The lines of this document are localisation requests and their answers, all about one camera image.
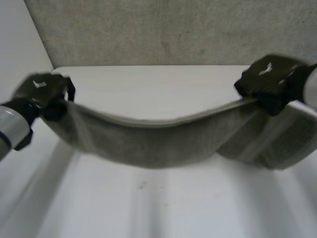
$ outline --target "metal cylinder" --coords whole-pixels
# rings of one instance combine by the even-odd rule
[[[30,126],[15,110],[0,106],[0,132],[10,141],[11,148],[14,148],[30,132]]]

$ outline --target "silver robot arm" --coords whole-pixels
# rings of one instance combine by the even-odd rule
[[[11,101],[0,105],[0,161],[12,149],[19,151],[31,143],[36,118],[58,121],[63,117],[65,93],[74,101],[75,87],[70,78],[34,74],[22,82]]]

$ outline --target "concrete wall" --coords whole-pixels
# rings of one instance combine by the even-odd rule
[[[25,0],[54,67],[317,61],[315,0]]]

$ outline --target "gray towel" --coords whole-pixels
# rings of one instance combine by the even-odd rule
[[[317,148],[317,119],[287,106],[276,117],[253,100],[240,100],[167,121],[136,120],[67,102],[59,122],[45,121],[77,149],[145,168],[166,168],[209,158],[285,169]]]

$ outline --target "white wall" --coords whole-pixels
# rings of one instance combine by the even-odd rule
[[[0,102],[8,100],[28,74],[51,72],[52,69],[24,1],[0,0]],[[41,197],[36,193],[38,186],[34,182],[41,178],[43,168],[52,165],[49,159],[58,138],[40,120],[35,122],[33,130],[32,145],[21,152],[12,151],[0,163],[0,237],[14,237],[16,232],[18,236],[15,237],[34,237],[39,225],[38,221],[31,224],[34,213],[39,214],[36,208],[42,208],[37,198],[32,197],[33,194]],[[19,235],[27,231],[33,233]]]

